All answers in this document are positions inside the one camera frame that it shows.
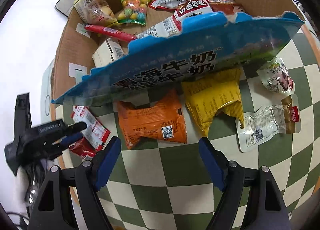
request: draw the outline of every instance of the checkered tablecloth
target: checkered tablecloth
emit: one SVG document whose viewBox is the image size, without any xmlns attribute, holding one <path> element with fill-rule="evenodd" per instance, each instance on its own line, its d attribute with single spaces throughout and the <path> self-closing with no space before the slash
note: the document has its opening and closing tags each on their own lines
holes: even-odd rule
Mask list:
<svg viewBox="0 0 320 230">
<path fill-rule="evenodd" d="M 241 153 L 237 143 L 235 119 L 220 114 L 214 118 L 209 140 L 229 160 L 257 169 L 268 166 L 281 190 L 288 213 L 312 194 L 320 174 L 320 73 L 316 57 L 300 30 L 279 53 L 295 82 L 299 98 L 301 132 L 277 134 L 248 153 Z M 272 103 L 276 93 L 266 90 L 254 65 L 245 66 L 240 81 L 244 112 L 254 112 Z M 222 193 L 212 185 L 198 154 L 201 137 L 184 106 L 180 85 L 175 86 L 183 103 L 188 143 L 186 145 L 145 138 L 134 150 L 127 150 L 119 128 L 115 103 L 90 108 L 98 120 L 118 136 L 122 151 L 106 187 L 99 192 L 101 204 L 114 225 L 128 230 L 202 230 L 208 225 Z M 150 89 L 126 99 L 138 107 L 150 107 L 167 92 Z M 63 106 L 66 123 L 71 106 Z M 74 166 L 81 163 L 71 153 Z M 246 209 L 249 188 L 244 188 L 233 224 L 239 229 Z"/>
</svg>

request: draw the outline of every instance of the blue gripper pad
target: blue gripper pad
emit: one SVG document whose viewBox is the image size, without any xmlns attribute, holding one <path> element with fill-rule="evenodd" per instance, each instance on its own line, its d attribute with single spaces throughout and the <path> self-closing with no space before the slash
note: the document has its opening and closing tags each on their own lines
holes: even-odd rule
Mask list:
<svg viewBox="0 0 320 230">
<path fill-rule="evenodd" d="M 97 152 L 92 159 L 91 179 L 94 190 L 97 192 L 107 184 L 110 174 L 121 152 L 121 141 L 114 136 L 108 142 L 105 149 Z"/>
<path fill-rule="evenodd" d="M 226 187 L 226 177 L 228 174 L 227 158 L 222 152 L 216 151 L 207 137 L 202 137 L 199 140 L 199 154 L 207 168 L 213 185 L 224 192 Z"/>
</svg>

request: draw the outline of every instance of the orange snack bag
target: orange snack bag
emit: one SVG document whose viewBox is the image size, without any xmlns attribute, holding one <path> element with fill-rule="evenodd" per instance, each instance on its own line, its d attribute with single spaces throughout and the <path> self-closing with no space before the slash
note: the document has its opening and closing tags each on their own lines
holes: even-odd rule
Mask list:
<svg viewBox="0 0 320 230">
<path fill-rule="evenodd" d="M 133 104 L 123 101 L 118 101 L 117 106 L 119 125 L 129 150 L 141 137 L 187 142 L 182 106 L 175 89 L 170 90 L 151 108 L 136 109 Z"/>
</svg>

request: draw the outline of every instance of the metal screw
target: metal screw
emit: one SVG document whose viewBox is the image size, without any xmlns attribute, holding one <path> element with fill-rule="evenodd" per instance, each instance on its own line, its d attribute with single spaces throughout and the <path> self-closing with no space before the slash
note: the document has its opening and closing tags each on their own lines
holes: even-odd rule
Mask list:
<svg viewBox="0 0 320 230">
<path fill-rule="evenodd" d="M 51 167 L 50 170 L 51 170 L 52 172 L 56 172 L 58 169 L 59 169 L 59 167 L 56 166 L 56 165 L 54 165 L 54 166 Z"/>
<path fill-rule="evenodd" d="M 238 165 L 238 163 L 236 163 L 235 161 L 229 161 L 230 167 L 236 167 L 237 165 Z"/>
<path fill-rule="evenodd" d="M 261 169 L 264 172 L 268 172 L 269 171 L 269 168 L 267 166 L 262 166 Z"/>
<path fill-rule="evenodd" d="M 90 165 L 91 165 L 91 161 L 84 161 L 82 163 L 82 166 L 84 166 L 84 167 L 89 167 Z"/>
</svg>

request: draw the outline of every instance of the qr code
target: qr code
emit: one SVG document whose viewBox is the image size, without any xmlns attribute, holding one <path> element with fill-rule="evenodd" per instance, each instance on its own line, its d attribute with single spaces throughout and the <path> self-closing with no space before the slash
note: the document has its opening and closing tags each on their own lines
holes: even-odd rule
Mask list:
<svg viewBox="0 0 320 230">
<path fill-rule="evenodd" d="M 172 125 L 161 127 L 163 139 L 168 139 L 173 137 Z"/>
</svg>

